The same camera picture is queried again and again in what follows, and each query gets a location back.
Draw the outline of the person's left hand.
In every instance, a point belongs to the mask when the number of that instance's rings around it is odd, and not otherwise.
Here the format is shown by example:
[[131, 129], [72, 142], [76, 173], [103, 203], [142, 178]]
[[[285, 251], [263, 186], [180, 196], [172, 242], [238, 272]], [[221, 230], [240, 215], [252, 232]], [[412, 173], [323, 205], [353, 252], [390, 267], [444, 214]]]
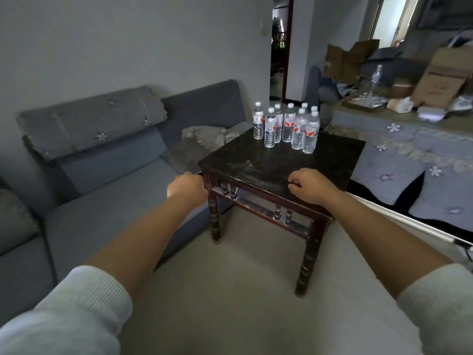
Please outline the person's left hand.
[[175, 200], [189, 211], [202, 206], [208, 196], [203, 180], [186, 180], [182, 175], [178, 175], [167, 188], [168, 199]]

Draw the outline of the person's right hand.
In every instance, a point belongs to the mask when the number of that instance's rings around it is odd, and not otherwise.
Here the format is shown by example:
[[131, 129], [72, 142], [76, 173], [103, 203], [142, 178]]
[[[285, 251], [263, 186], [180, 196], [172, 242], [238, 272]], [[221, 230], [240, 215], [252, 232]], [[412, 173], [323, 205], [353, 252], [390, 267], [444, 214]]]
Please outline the person's right hand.
[[331, 181], [315, 169], [301, 168], [291, 174], [301, 174], [305, 190], [302, 193], [292, 193], [300, 200], [320, 206], [329, 206], [339, 201], [344, 193], [340, 191]]

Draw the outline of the person's left forearm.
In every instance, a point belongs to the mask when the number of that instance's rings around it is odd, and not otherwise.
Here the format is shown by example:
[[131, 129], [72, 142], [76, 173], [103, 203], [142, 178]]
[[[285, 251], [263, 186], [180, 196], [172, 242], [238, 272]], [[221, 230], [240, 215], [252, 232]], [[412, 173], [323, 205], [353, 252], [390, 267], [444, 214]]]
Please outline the person's left forearm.
[[207, 191], [176, 193], [140, 217], [85, 265], [117, 280], [134, 299], [153, 273], [170, 239], [188, 214], [207, 199]]

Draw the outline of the person's right forearm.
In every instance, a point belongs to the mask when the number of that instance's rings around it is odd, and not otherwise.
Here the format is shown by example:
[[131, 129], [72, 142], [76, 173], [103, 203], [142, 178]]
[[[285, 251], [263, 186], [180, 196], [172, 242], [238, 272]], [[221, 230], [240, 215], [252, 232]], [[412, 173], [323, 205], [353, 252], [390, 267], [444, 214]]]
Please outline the person's right forearm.
[[352, 196], [335, 190], [321, 204], [340, 223], [387, 292], [398, 299], [450, 258]]

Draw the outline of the grey flowered cushion cover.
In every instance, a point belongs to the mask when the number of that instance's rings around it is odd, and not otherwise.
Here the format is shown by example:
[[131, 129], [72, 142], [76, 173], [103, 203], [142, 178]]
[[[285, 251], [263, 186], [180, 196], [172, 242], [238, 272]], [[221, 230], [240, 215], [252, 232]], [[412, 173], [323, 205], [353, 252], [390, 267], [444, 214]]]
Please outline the grey flowered cushion cover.
[[240, 125], [230, 129], [214, 126], [193, 126], [182, 131], [182, 139], [160, 155], [178, 174], [198, 174], [198, 162], [243, 134]]

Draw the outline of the dark wooden square table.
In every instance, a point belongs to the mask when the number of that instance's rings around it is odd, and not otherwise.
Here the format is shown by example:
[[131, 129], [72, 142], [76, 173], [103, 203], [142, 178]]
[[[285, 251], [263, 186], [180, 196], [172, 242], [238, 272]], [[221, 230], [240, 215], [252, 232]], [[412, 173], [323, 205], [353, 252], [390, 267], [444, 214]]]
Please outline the dark wooden square table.
[[248, 130], [217, 149], [198, 162], [208, 190], [213, 242], [219, 244], [222, 238], [218, 198], [304, 239], [295, 286], [295, 295], [303, 298], [334, 217], [325, 208], [295, 197], [288, 189], [288, 176], [301, 168], [316, 169], [345, 191], [364, 146], [364, 141], [322, 132], [314, 153], [304, 154], [284, 142], [266, 148]]

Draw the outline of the group of clear water bottles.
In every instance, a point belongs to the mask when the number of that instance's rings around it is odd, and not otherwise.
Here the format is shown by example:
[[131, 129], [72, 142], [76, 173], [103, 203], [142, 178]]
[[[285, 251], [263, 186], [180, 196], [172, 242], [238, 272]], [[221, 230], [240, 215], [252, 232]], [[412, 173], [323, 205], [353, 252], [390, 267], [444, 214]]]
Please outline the group of clear water bottles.
[[263, 140], [268, 149], [279, 143], [287, 143], [294, 150], [312, 154], [316, 148], [320, 126], [317, 106], [309, 107], [308, 103], [302, 103], [296, 108], [293, 103], [288, 103], [282, 112], [280, 103], [275, 103], [267, 111], [263, 110], [260, 102], [255, 103], [253, 137]]

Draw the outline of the grey fabric sofa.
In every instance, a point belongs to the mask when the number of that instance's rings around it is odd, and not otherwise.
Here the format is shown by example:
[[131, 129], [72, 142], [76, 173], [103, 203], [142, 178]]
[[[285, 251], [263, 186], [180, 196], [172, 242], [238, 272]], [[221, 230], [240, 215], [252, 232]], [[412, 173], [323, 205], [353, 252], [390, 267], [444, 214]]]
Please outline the grey fabric sofa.
[[46, 161], [23, 135], [61, 204], [41, 216], [25, 203], [40, 231], [0, 255], [0, 327], [36, 306], [73, 268], [165, 200], [178, 173], [160, 155], [181, 141], [184, 129], [251, 128], [233, 79], [161, 100], [166, 121], [59, 159]]

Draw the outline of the lavender flowered quilted cover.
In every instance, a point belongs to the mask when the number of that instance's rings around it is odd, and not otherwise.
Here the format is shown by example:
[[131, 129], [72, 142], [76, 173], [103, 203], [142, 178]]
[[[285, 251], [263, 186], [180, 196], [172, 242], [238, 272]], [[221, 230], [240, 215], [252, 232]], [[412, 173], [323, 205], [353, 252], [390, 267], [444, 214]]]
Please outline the lavender flowered quilted cover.
[[382, 204], [473, 233], [473, 136], [382, 120], [333, 120], [326, 131], [365, 141], [352, 180]]

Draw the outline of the clear plastic tray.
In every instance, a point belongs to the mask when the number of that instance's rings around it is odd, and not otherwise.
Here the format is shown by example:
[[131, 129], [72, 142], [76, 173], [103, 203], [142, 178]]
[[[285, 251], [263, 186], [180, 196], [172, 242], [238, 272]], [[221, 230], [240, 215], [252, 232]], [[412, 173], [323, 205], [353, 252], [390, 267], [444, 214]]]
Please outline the clear plastic tray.
[[372, 113], [386, 107], [388, 100], [388, 97], [385, 95], [379, 94], [376, 91], [368, 91], [350, 95], [341, 101], [341, 105], [358, 111]]

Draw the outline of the folded grey flowered blanket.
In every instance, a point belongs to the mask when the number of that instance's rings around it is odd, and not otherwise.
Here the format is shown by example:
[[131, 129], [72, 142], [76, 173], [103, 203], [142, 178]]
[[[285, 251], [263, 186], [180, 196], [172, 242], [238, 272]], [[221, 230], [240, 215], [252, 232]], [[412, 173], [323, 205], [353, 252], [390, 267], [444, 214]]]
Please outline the folded grey flowered blanket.
[[144, 85], [24, 111], [16, 122], [46, 161], [119, 140], [167, 120], [156, 89]]

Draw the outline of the white pole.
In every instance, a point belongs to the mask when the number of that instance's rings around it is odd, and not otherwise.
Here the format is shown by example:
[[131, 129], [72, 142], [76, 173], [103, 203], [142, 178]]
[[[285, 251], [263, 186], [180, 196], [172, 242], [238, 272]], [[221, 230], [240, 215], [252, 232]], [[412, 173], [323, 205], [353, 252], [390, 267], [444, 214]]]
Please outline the white pole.
[[354, 195], [350, 192], [347, 192], [347, 194], [354, 197], [355, 199], [357, 199], [359, 202], [363, 203], [368, 208], [370, 208], [370, 209], [372, 209], [372, 210], [374, 210], [374, 211], [390, 218], [391, 220], [396, 220], [396, 221], [400, 222], [403, 225], [410, 226], [414, 229], [417, 229], [417, 230], [422, 231], [426, 234], [429, 234], [430, 236], [433, 236], [437, 239], [443, 240], [445, 242], [448, 242], [448, 243], [454, 244], [456, 246], [462, 247], [462, 248], [466, 249], [467, 251], [473, 252], [473, 243], [472, 242], [466, 241], [463, 238], [460, 238], [460, 237], [457, 237], [457, 236], [455, 236], [453, 234], [450, 234], [448, 232], [442, 231], [442, 230], [440, 230], [436, 227], [427, 225], [427, 224], [425, 224], [425, 223], [423, 223], [419, 220], [415, 220], [415, 219], [413, 219], [409, 216], [402, 215], [402, 214], [397, 213], [393, 210], [387, 209], [383, 206], [380, 206], [380, 205], [378, 205], [374, 202], [370, 202], [370, 201], [368, 201], [368, 200], [366, 200], [362, 197], [359, 197], [357, 195]]

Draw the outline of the white tissue pack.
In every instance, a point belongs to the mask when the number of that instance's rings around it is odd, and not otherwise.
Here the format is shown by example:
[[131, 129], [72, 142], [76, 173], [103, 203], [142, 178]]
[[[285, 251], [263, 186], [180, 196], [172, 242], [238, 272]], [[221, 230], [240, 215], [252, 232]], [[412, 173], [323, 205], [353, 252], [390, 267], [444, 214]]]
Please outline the white tissue pack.
[[409, 96], [406, 98], [391, 98], [387, 103], [387, 109], [399, 114], [410, 113], [413, 106], [414, 102], [411, 101]]

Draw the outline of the tall clear plastic bottle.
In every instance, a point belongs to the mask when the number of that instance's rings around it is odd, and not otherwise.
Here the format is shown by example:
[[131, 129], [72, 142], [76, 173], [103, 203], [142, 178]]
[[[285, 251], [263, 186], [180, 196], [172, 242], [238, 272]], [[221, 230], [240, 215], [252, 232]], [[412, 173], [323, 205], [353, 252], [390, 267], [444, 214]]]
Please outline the tall clear plastic bottle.
[[372, 74], [371, 82], [370, 82], [370, 92], [371, 93], [374, 93], [376, 88], [379, 85], [381, 75], [382, 75], [382, 66], [383, 65], [381, 65], [381, 64], [377, 65], [374, 73]]

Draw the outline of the flattened brown cardboard box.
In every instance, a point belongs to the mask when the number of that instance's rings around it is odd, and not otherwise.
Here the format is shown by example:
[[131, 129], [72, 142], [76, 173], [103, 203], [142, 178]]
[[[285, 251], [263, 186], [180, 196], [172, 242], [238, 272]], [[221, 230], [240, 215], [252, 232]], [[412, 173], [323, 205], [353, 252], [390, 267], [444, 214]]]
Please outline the flattened brown cardboard box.
[[378, 50], [379, 44], [379, 39], [358, 41], [348, 51], [328, 44], [322, 76], [347, 85], [357, 84], [361, 66]]

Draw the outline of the small brown cardboard box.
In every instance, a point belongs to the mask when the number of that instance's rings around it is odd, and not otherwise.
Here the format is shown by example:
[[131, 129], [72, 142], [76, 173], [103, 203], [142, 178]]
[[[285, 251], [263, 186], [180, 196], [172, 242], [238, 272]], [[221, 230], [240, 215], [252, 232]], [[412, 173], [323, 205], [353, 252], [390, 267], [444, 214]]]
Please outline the small brown cardboard box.
[[415, 85], [407, 82], [396, 82], [392, 85], [390, 89], [389, 98], [390, 99], [405, 99], [407, 97], [411, 97], [413, 91], [415, 89]]

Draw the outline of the white foam food container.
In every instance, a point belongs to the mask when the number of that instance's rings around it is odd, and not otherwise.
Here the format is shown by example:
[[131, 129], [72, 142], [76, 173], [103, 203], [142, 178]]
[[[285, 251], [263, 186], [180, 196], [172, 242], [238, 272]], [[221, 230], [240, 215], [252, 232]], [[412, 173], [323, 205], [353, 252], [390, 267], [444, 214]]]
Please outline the white foam food container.
[[438, 123], [445, 118], [447, 111], [442, 108], [421, 106], [417, 109], [417, 113], [418, 119], [422, 121]]

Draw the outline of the grey sofa cushion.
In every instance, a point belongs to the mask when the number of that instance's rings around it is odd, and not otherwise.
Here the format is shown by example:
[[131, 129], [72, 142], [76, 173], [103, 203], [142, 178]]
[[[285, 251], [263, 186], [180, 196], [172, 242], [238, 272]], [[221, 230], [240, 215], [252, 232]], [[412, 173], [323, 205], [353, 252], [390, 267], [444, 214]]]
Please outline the grey sofa cushion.
[[0, 255], [37, 235], [39, 224], [12, 190], [0, 188]]

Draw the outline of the large open cardboard box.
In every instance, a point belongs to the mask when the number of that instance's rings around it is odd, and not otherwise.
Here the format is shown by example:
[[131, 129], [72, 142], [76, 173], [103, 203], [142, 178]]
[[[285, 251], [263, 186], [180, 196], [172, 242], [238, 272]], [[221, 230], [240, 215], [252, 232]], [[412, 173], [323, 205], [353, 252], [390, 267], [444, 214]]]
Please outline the large open cardboard box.
[[472, 74], [473, 46], [439, 48], [411, 95], [414, 108], [446, 109]]

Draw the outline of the person's left white sleeve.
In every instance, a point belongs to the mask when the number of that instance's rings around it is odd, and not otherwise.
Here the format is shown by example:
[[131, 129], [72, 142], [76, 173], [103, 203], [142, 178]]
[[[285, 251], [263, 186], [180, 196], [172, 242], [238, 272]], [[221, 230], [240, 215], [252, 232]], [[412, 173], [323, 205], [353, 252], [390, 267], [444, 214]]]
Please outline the person's left white sleeve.
[[118, 336], [132, 310], [113, 276], [76, 267], [32, 310], [0, 328], [0, 355], [120, 355]]

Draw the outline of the person's white sleeve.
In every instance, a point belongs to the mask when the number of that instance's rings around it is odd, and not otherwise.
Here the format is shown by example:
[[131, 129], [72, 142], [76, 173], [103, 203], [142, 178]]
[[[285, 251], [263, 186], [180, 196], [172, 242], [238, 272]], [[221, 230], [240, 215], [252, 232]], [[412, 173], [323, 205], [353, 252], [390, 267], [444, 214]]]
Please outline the person's white sleeve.
[[473, 355], [473, 274], [443, 266], [408, 286], [396, 301], [418, 328], [423, 355]]
[[0, 355], [120, 355], [118, 336], [132, 310], [113, 276], [76, 267], [32, 310], [0, 328]]

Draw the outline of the person's right white sleeve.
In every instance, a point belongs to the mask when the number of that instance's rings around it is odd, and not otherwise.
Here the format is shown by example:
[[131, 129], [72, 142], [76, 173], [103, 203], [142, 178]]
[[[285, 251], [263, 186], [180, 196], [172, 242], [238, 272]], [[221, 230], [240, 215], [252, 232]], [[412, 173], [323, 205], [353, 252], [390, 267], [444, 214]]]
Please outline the person's right white sleeve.
[[396, 301], [418, 328], [423, 355], [473, 355], [473, 274], [443, 266], [408, 286]]

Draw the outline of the dark red door frame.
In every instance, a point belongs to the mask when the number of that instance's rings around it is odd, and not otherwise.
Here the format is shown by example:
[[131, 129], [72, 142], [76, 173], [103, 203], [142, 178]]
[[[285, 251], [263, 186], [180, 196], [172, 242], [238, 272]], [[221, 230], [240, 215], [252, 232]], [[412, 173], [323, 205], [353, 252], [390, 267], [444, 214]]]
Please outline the dark red door frame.
[[289, 0], [288, 13], [287, 13], [287, 30], [286, 30], [286, 38], [285, 38], [286, 55], [285, 55], [284, 75], [283, 75], [283, 84], [282, 84], [282, 97], [281, 97], [282, 103], [287, 103], [286, 92], [287, 92], [289, 53], [290, 53], [290, 46], [291, 46], [293, 7], [294, 7], [294, 0]]

